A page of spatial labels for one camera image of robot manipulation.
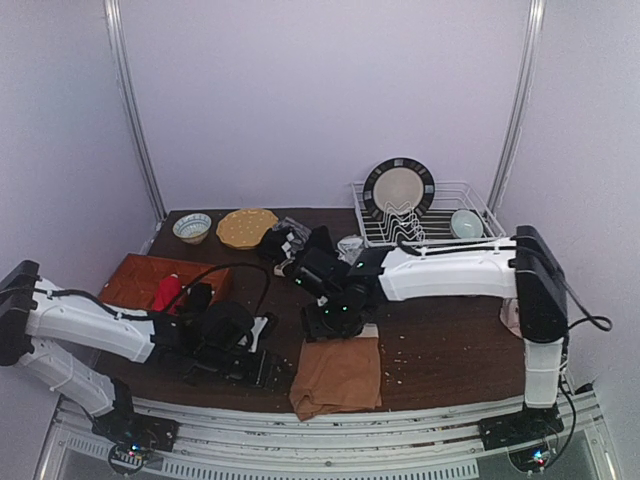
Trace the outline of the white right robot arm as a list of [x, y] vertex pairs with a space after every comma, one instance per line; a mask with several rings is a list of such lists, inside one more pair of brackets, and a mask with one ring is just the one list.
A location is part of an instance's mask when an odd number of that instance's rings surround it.
[[383, 302], [498, 302], [524, 343], [524, 396], [519, 411], [479, 421], [483, 446], [511, 447], [562, 432], [558, 394], [567, 355], [567, 288], [562, 268], [534, 227], [454, 246], [419, 247], [400, 239], [393, 247], [366, 248], [351, 263], [307, 244], [290, 277], [316, 299], [302, 311], [310, 340], [355, 337]]

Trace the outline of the tan brown boxer underwear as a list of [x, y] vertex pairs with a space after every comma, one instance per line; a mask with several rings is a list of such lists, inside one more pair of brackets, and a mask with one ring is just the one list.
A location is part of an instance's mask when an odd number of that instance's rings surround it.
[[352, 339], [302, 344], [289, 400], [300, 421], [320, 415], [371, 411], [382, 405], [378, 327]]

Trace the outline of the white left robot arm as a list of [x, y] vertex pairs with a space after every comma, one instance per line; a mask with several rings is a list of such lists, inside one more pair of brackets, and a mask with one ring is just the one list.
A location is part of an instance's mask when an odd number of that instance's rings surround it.
[[52, 391], [76, 402], [94, 433], [116, 444], [167, 449], [178, 425], [135, 411], [129, 387], [97, 373], [61, 341], [145, 364], [167, 358], [191, 377], [211, 373], [231, 382], [272, 389], [285, 378], [281, 358], [260, 348], [278, 323], [234, 301], [215, 301], [197, 276], [178, 285], [160, 307], [130, 310], [77, 289], [60, 289], [25, 260], [1, 281], [1, 363], [32, 372]]

